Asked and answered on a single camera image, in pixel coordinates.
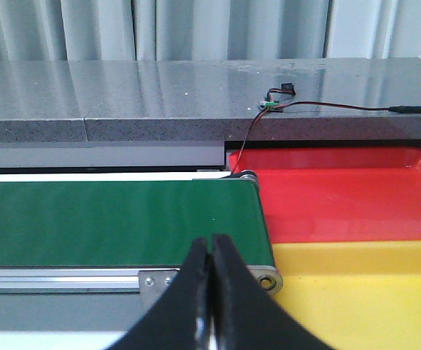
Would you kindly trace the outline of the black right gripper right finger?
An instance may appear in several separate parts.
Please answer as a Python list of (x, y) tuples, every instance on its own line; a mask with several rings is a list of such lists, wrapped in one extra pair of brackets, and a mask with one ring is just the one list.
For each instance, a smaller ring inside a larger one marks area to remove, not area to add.
[(218, 349), (330, 349), (256, 282), (231, 238), (213, 238), (214, 322)]

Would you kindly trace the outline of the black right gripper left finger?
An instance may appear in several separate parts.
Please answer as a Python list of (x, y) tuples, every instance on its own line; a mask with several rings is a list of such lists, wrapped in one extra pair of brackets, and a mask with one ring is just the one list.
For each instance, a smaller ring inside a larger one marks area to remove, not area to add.
[(207, 349), (207, 241), (190, 246), (179, 273), (147, 313), (110, 349)]

